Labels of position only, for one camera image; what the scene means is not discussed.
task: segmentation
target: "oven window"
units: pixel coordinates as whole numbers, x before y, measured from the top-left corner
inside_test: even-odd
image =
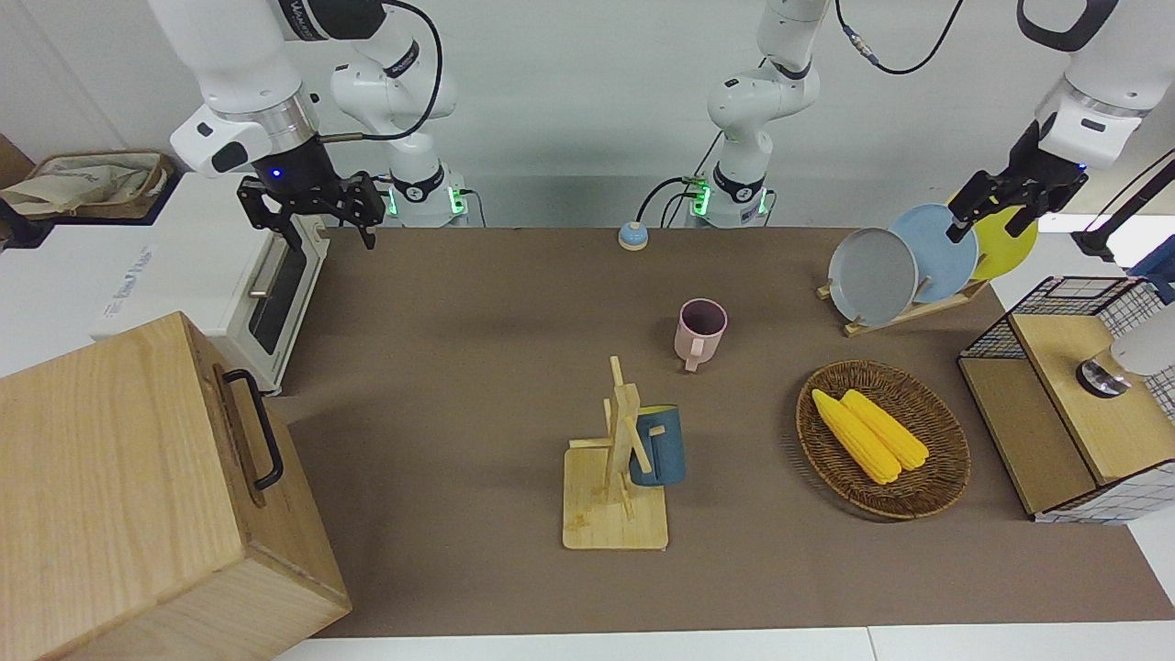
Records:
[[[306,272],[306,252],[301,248],[287,251],[269,296],[260,298],[253,308],[249,333],[269,356],[274,356],[277,349],[277,339],[281,338],[286,318],[294,306],[294,297],[302,282],[302,274]]]

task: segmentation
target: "table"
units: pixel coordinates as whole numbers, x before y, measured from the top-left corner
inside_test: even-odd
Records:
[[[1025,519],[954,364],[995,297],[846,339],[812,292],[845,232],[653,231],[640,252],[609,229],[385,230],[374,252],[335,234],[274,403],[355,603],[322,635],[1175,616],[1126,528]],[[696,376],[671,346],[691,296],[731,315]],[[602,431],[610,355],[646,403],[682,406],[664,553],[559,545],[562,454]],[[795,397],[850,358],[954,411],[974,463],[954,508],[875,524],[805,475]]]

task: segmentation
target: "plate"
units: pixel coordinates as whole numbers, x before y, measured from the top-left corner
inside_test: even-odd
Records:
[[[1032,223],[1020,236],[1010,236],[1003,225],[1016,215],[1022,207],[1012,207],[994,213],[972,225],[972,232],[979,238],[979,252],[983,255],[975,267],[975,279],[991,279],[1008,272],[1020,265],[1033,245],[1036,244],[1038,223]]]
[[[931,281],[914,296],[919,303],[933,303],[959,292],[975,271],[979,238],[968,231],[962,241],[952,243],[947,229],[954,214],[946,204],[921,204],[901,214],[889,225],[909,245],[918,262],[920,277]]]
[[[837,245],[828,263],[828,292],[840,313],[861,325],[889,323],[918,288],[918,265],[897,234],[867,227]]]
[[[886,410],[931,451],[926,464],[878,485],[841,447],[820,419],[812,391],[840,399],[857,389]],[[857,508],[893,520],[938,514],[954,505],[971,480],[971,452],[962,427],[947,405],[911,375],[872,360],[846,360],[815,371],[795,407],[795,431],[821,480]]]

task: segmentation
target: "mug handle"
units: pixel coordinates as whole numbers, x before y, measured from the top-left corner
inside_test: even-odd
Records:
[[[685,359],[685,371],[697,372],[698,371],[698,359],[701,358],[701,350],[706,349],[706,343],[698,338],[693,339],[693,344],[690,345],[690,358]]]

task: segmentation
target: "dark blue mug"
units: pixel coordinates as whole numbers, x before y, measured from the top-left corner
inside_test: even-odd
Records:
[[[677,406],[643,406],[637,411],[637,434],[652,464],[652,473],[642,473],[636,456],[629,460],[632,484],[640,487],[676,485],[685,479],[685,446],[682,445],[682,417]]]

